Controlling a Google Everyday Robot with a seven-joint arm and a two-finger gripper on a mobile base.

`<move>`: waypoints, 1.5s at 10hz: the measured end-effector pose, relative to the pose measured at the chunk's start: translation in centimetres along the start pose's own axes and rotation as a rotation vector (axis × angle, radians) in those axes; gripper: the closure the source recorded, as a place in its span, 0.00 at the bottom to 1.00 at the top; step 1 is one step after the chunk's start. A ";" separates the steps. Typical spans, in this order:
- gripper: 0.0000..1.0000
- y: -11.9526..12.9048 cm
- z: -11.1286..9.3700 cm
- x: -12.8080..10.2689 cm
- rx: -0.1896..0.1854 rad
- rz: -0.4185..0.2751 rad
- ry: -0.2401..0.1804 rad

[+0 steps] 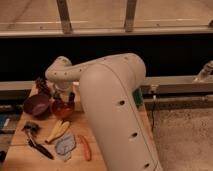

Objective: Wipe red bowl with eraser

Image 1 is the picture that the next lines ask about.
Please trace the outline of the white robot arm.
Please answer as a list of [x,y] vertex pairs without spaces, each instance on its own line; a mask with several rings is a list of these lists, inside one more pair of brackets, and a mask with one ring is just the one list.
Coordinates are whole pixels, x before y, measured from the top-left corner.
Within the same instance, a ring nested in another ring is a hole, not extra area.
[[60,56],[45,72],[59,91],[79,83],[81,104],[108,171],[163,171],[133,98],[145,75],[143,60],[133,53],[77,65]]

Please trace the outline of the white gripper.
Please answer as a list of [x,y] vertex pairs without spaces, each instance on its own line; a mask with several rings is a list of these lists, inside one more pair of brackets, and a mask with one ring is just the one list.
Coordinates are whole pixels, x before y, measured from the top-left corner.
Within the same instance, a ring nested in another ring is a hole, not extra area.
[[[69,99],[68,99],[68,102],[69,103],[74,103],[74,100],[75,100],[75,93],[74,92],[71,92],[73,90],[72,88],[72,84],[70,82],[62,82],[62,83],[55,83],[54,84],[54,87],[57,91],[59,91],[60,93],[66,93],[66,94],[69,94]],[[55,91],[53,93],[53,99],[54,100],[58,100],[58,101],[61,101],[61,96],[60,96],[60,93]]]

